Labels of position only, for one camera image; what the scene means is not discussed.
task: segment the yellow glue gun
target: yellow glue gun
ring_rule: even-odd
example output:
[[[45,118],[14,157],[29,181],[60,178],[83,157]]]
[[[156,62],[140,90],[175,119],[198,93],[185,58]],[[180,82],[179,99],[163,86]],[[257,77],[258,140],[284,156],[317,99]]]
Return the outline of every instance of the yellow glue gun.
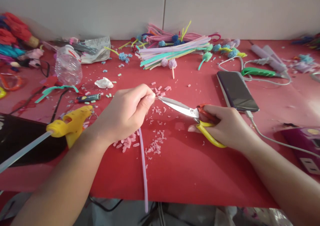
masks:
[[[47,125],[47,132],[52,131],[52,137],[60,138],[66,136],[68,147],[71,148],[74,142],[82,133],[82,125],[86,118],[92,114],[92,106],[83,106],[65,116],[62,120],[55,120]]]

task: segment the plastic water bottle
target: plastic water bottle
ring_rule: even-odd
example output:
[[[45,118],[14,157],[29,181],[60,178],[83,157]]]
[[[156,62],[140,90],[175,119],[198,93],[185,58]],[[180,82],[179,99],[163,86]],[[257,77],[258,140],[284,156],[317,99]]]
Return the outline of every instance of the plastic water bottle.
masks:
[[[57,51],[55,72],[63,85],[75,86],[81,82],[81,59],[72,46],[66,45]]]

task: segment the white wall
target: white wall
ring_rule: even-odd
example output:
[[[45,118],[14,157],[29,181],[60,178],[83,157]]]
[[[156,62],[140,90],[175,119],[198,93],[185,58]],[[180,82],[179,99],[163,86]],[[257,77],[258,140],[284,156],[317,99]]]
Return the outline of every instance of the white wall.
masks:
[[[320,31],[320,0],[0,0],[5,11],[41,39],[130,39],[148,22],[178,32],[189,20],[190,31],[219,31],[223,38],[291,39]]]
[[[162,27],[163,9],[164,0],[0,0],[0,12],[16,14],[41,39],[128,39],[148,22]]]
[[[223,38],[292,39],[320,31],[320,0],[166,0],[164,29]]]

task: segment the red table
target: red table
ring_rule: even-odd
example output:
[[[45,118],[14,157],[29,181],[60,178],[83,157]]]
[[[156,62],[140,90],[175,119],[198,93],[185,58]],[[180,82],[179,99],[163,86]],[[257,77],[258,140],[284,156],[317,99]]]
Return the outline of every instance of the red table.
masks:
[[[292,59],[299,54],[309,53],[317,62],[320,62],[319,52],[309,50],[304,46],[290,45],[289,41],[253,42],[260,47],[270,45],[280,58]],[[118,47],[124,42],[114,41],[113,44]],[[258,58],[250,51],[250,46],[248,41],[241,41],[239,50],[248,54],[245,61]],[[124,48],[123,51],[129,53],[129,48]],[[119,89],[135,87],[141,83],[154,87],[151,86],[151,83],[155,81],[156,88],[159,86],[172,87],[172,91],[166,92],[168,97],[191,107],[196,107],[200,103],[226,106],[216,78],[217,63],[225,60],[226,56],[221,56],[221,58],[219,56],[219,53],[214,55],[216,59],[213,62],[204,63],[200,71],[197,71],[202,60],[200,55],[189,54],[177,59],[176,79],[173,80],[171,71],[167,68],[142,70],[136,56],[133,56],[125,67],[119,68],[118,65],[122,62],[111,53],[113,59],[108,60],[105,65],[98,62],[82,66],[84,75],[82,83],[91,94],[100,92],[114,94]],[[43,58],[49,60],[52,66],[54,65],[52,53],[46,52]],[[239,70],[240,62],[235,60],[224,66],[228,70]],[[9,113],[18,101],[28,98],[32,90],[41,86],[39,81],[44,79],[41,72],[36,69],[22,69],[19,75],[28,80],[27,84],[1,100],[0,112]],[[281,125],[284,122],[300,126],[320,125],[320,83],[312,80],[308,74],[291,73],[290,75],[293,77],[293,82],[287,86],[276,86],[258,81],[247,82],[260,107],[260,111],[254,114],[258,128],[267,137],[282,142],[285,140],[274,131],[282,129]],[[95,86],[95,80],[102,77],[117,81],[115,87],[106,91]],[[282,79],[271,80],[285,82]],[[61,92],[54,92],[50,95],[50,99],[43,100],[36,108],[28,108],[20,114],[20,117],[48,123]],[[57,116],[82,106],[82,104],[74,105],[68,102],[75,97],[75,92],[68,92],[65,95]],[[101,113],[110,100],[102,96],[102,99],[95,103],[98,106],[95,109],[97,114]],[[152,140],[158,136],[159,130],[164,130],[164,136],[167,139],[161,144],[160,154],[148,153],[146,157],[149,200],[277,207],[250,163],[240,153],[230,148],[220,149],[212,146],[203,135],[187,132],[187,127],[194,123],[193,119],[169,109],[161,101],[157,100],[155,106],[158,106],[163,114],[159,115],[155,111],[154,113],[149,111],[146,116],[147,121],[142,126],[144,145],[148,149]],[[152,124],[150,124],[151,116],[154,120]],[[291,149],[266,142],[300,167]],[[47,164],[9,168],[0,174],[0,190],[34,191],[48,177],[50,171],[65,153],[66,151]],[[140,148],[130,148],[123,154],[122,150],[111,146],[102,159],[91,188],[91,195],[142,200],[144,195]]]

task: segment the smartphone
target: smartphone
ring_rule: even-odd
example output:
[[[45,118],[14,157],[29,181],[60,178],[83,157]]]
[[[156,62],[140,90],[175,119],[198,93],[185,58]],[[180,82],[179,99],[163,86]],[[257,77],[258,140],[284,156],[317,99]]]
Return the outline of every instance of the smartphone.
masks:
[[[259,111],[241,73],[219,71],[217,77],[228,107],[238,111]]]

